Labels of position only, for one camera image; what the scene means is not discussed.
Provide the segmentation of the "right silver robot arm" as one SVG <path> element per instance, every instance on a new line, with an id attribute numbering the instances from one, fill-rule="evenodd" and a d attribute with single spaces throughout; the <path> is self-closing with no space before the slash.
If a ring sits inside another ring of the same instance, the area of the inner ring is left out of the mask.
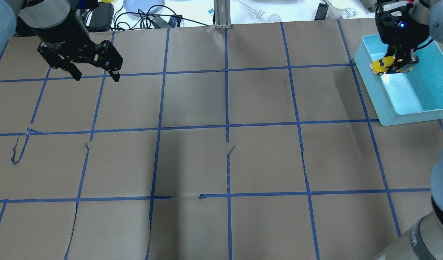
<path id="1" fill-rule="evenodd" d="M 359 50 L 375 58 L 366 88 L 382 126 L 405 130 L 399 147 L 382 154 L 400 159 L 395 170 L 409 184 L 421 173 L 429 177 L 428 214 L 377 253 L 375 260 L 443 260 L 443 133 L 429 129 L 443 118 L 443 0 L 414 0 L 393 9 L 376 2 L 375 24 L 380 39 L 364 36 Z M 416 167 L 422 162 L 432 167 Z"/>

